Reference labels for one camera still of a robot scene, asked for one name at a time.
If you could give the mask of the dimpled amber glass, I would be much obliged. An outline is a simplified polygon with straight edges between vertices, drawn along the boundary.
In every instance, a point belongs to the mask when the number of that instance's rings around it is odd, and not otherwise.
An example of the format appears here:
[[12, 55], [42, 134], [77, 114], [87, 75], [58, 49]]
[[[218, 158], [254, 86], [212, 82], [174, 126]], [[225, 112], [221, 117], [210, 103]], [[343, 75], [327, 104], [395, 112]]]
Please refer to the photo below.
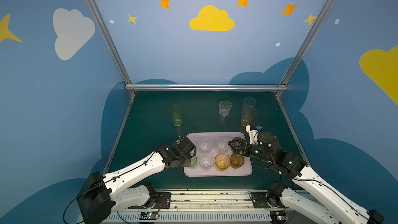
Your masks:
[[246, 151], [247, 142], [242, 138], [235, 137], [232, 141], [229, 142], [229, 146], [231, 147], [234, 153], [238, 155], [244, 155]]
[[245, 163], [245, 157], [236, 153], [233, 153], [230, 156], [230, 160], [231, 160], [231, 167], [234, 169], [242, 167]]

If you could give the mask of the small green transparent glass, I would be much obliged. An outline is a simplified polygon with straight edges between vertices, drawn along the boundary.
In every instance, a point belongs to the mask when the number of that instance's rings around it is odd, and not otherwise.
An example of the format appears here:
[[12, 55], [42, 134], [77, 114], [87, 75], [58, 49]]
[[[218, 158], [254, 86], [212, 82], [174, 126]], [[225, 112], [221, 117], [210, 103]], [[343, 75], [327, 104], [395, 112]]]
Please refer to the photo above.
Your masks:
[[196, 166], [197, 162], [198, 162], [198, 158], [197, 158], [196, 155], [194, 155], [193, 157], [190, 158], [187, 167], [188, 167], [188, 168], [193, 168], [193, 167]]

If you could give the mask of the clear faceted glass three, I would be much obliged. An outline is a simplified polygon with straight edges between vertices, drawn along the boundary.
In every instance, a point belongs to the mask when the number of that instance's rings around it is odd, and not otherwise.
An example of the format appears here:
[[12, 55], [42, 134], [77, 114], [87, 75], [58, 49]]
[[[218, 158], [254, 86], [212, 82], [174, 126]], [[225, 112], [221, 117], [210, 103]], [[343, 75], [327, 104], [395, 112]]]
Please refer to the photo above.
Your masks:
[[216, 147], [217, 147], [218, 151], [221, 153], [225, 153], [225, 152], [229, 151], [229, 149], [230, 149], [228, 142], [225, 139], [218, 140], [216, 142]]

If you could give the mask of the short yellow transparent glass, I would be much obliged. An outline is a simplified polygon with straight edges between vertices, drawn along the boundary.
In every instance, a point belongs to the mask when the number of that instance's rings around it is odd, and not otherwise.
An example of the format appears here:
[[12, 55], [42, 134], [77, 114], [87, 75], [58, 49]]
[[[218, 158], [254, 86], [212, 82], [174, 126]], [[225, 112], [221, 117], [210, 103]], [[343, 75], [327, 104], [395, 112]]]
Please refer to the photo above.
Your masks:
[[215, 156], [215, 165], [216, 167], [221, 170], [224, 171], [227, 168], [230, 167], [231, 165], [231, 159], [230, 156], [228, 156], [225, 153], [219, 153]]

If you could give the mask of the clear faceted glass two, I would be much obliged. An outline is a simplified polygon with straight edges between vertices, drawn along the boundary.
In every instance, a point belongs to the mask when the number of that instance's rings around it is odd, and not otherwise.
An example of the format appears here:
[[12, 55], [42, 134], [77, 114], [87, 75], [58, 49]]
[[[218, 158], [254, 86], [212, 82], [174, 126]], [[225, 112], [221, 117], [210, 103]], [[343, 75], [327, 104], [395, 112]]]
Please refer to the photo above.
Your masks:
[[212, 150], [213, 146], [212, 146], [212, 142], [209, 139], [202, 139], [199, 141], [199, 149], [206, 153], [206, 152], [210, 152]]

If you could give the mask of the clear faceted glass one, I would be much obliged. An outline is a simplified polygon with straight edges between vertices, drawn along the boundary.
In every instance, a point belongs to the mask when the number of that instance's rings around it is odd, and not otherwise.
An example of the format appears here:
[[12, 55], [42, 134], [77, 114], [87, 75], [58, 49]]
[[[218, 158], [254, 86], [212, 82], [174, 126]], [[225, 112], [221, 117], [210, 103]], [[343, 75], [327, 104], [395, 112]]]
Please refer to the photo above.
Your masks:
[[199, 161], [200, 167], [202, 171], [209, 171], [215, 163], [215, 158], [212, 154], [210, 153], [203, 153], [201, 155], [201, 159]]

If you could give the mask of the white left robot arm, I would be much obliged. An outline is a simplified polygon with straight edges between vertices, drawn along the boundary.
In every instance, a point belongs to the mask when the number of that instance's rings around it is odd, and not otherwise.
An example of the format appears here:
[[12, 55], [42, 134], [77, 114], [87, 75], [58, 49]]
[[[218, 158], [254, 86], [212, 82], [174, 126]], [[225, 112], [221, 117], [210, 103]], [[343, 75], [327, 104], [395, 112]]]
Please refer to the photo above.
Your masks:
[[99, 224], [112, 212], [121, 209], [155, 206], [158, 193], [152, 184], [138, 187], [134, 184], [169, 168], [186, 167], [196, 153], [196, 146], [184, 137], [172, 146], [159, 146], [145, 158], [123, 169], [104, 175], [100, 172], [90, 174], [76, 197], [82, 222]]

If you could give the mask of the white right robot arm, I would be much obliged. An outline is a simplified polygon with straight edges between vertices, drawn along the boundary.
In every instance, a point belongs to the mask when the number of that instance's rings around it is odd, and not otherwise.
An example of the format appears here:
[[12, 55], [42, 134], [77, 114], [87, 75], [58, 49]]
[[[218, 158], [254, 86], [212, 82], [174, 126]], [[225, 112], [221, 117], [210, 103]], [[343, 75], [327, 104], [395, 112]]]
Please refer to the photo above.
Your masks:
[[318, 224], [381, 224], [383, 215], [367, 210], [341, 194], [321, 178], [302, 158], [284, 151], [279, 139], [270, 132], [255, 134], [258, 140], [234, 138], [228, 142], [234, 153], [267, 162], [274, 171], [312, 195], [314, 202], [293, 189], [274, 183], [265, 195], [271, 208], [290, 208]]

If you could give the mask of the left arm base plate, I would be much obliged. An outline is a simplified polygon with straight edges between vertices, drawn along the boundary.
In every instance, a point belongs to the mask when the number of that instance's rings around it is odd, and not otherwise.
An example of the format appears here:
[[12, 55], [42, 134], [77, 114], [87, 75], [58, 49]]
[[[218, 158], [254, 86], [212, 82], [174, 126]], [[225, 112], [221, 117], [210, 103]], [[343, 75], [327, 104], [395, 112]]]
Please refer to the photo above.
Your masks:
[[143, 206], [130, 206], [128, 209], [169, 209], [171, 195], [170, 192], [159, 192], [156, 199], [151, 197]]

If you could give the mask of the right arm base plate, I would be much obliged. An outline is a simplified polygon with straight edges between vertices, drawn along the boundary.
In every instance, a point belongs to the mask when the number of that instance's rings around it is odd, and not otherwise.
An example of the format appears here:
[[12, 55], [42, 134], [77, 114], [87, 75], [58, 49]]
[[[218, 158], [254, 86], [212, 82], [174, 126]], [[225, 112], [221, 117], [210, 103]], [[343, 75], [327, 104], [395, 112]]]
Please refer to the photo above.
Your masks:
[[249, 194], [254, 208], [285, 208], [280, 198], [281, 194], [272, 192], [251, 192]]

